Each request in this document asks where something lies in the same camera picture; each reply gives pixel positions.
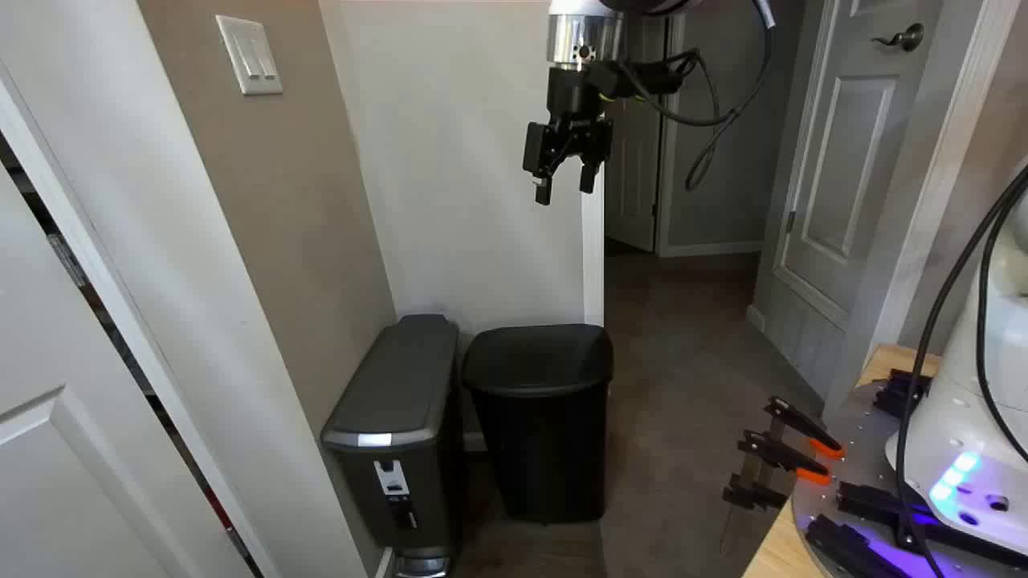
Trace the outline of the round metal robot base plate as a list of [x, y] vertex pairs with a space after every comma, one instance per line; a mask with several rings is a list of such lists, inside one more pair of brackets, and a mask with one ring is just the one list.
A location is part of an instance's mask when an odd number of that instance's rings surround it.
[[904, 384], [854, 389], [829, 418], [845, 452], [829, 485], [796, 480], [791, 520], [832, 578], [1028, 578], [1028, 548], [984, 539], [988, 518], [1014, 513], [988, 461], [962, 452], [928, 495], [897, 490], [886, 440], [900, 428]]

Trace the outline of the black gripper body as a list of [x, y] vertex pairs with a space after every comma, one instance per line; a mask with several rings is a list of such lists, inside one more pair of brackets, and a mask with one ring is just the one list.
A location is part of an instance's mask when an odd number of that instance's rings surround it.
[[586, 168], [606, 159], [615, 129], [586, 70], [550, 70], [545, 113], [545, 122], [528, 125], [524, 168], [531, 174], [552, 174], [571, 154], [577, 154]]

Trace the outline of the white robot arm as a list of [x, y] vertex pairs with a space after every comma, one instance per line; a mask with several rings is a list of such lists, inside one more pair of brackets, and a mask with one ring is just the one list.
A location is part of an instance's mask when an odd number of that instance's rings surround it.
[[[627, 62], [619, 32], [627, 16], [666, 16], [690, 0], [550, 0], [545, 32], [545, 122], [528, 125], [524, 169], [537, 179], [537, 201], [552, 200], [552, 174], [566, 158], [581, 159], [577, 189], [590, 193], [610, 154], [610, 100], [659, 103], [679, 78], [673, 62]], [[889, 458], [906, 487], [964, 535], [1009, 553], [1028, 553], [1028, 169], [1019, 169], [964, 239], [938, 284], [923, 338], [932, 338], [954, 279], [981, 252], [978, 284], [947, 340], [940, 371], [900, 415]]]

